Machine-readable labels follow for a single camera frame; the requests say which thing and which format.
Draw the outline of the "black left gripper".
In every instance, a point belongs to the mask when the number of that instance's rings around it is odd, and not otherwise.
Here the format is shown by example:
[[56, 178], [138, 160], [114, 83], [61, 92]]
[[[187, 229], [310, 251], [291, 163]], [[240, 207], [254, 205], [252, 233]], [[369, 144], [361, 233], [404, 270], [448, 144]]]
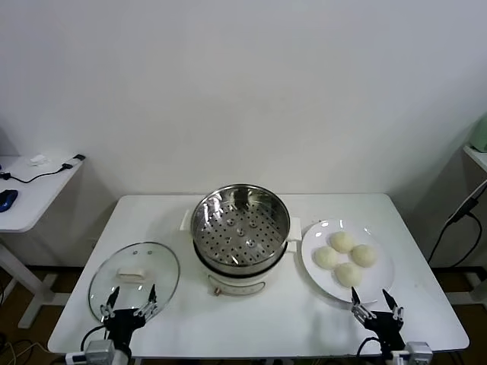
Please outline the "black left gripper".
[[157, 314], [156, 286], [152, 285], [147, 302], [137, 310], [114, 309], [119, 296], [119, 289], [119, 286], [115, 287], [108, 296], [106, 303], [100, 305], [100, 314], [108, 331], [108, 338], [114, 344], [130, 344], [133, 332], [145, 326], [145, 318], [152, 318]]

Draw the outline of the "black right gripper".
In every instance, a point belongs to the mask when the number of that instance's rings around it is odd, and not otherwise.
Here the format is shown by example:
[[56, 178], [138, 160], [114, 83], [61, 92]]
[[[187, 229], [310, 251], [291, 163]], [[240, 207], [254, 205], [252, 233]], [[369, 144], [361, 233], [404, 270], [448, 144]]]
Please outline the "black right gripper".
[[384, 299], [392, 312], [371, 312], [361, 303], [356, 289], [351, 287], [351, 290], [352, 314], [360, 323], [364, 323], [367, 330], [373, 331], [377, 335], [381, 349], [402, 350], [403, 338], [400, 330], [403, 327], [403, 308], [383, 289]]

